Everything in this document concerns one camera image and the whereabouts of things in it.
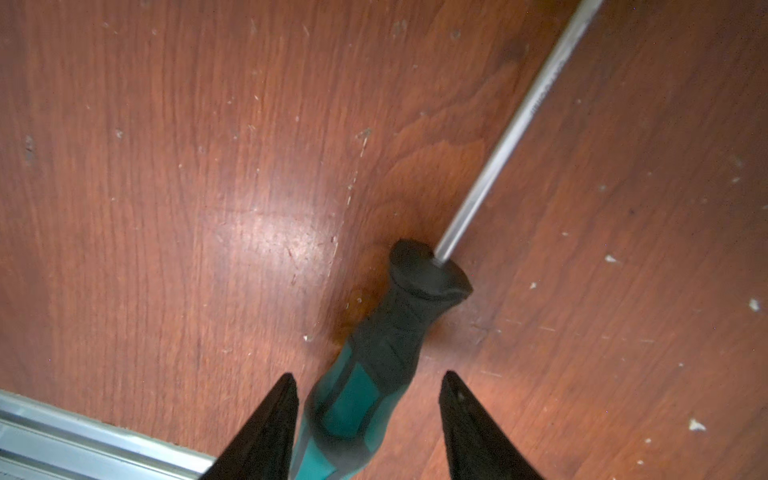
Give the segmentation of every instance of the screwdriver handle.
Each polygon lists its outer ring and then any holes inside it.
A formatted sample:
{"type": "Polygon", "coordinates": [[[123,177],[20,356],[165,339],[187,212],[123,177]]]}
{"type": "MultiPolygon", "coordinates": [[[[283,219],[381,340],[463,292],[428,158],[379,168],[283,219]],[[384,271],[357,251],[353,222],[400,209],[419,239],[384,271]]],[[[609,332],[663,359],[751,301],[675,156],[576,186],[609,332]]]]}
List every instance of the screwdriver handle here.
{"type": "Polygon", "coordinates": [[[306,399],[291,479],[349,478],[379,449],[413,380],[427,329],[472,293],[455,263],[438,266],[432,259],[415,240],[399,240],[390,251],[389,290],[306,399]]]}

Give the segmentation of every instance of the metal shaft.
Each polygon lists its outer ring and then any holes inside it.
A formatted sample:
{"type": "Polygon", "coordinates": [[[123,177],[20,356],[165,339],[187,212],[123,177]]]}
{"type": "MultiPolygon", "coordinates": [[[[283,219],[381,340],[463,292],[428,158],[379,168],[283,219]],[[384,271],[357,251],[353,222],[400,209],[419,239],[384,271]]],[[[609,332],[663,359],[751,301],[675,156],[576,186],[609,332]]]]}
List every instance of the metal shaft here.
{"type": "Polygon", "coordinates": [[[448,229],[442,235],[440,242],[435,247],[435,263],[442,265],[451,253],[456,248],[456,244],[462,238],[462,235],[467,230],[469,223],[480,208],[480,204],[488,195],[488,192],[493,186],[493,182],[501,173],[502,168],[509,160],[512,152],[517,147],[520,138],[525,133],[525,129],[531,123],[533,116],[536,114],[539,105],[544,101],[549,88],[557,79],[562,70],[563,65],[571,57],[576,44],[578,43],[584,31],[592,21],[592,17],[600,8],[603,0],[582,0],[579,6],[576,8],[568,26],[565,27],[558,43],[554,46],[554,49],[547,57],[547,61],[541,67],[541,70],[536,75],[536,79],[533,81],[531,88],[523,98],[522,103],[515,112],[515,116],[509,122],[507,130],[502,135],[502,139],[496,144],[496,148],[493,150],[491,157],[480,172],[480,175],[475,184],[472,185],[467,197],[464,199],[464,203],[456,212],[448,229]]]}

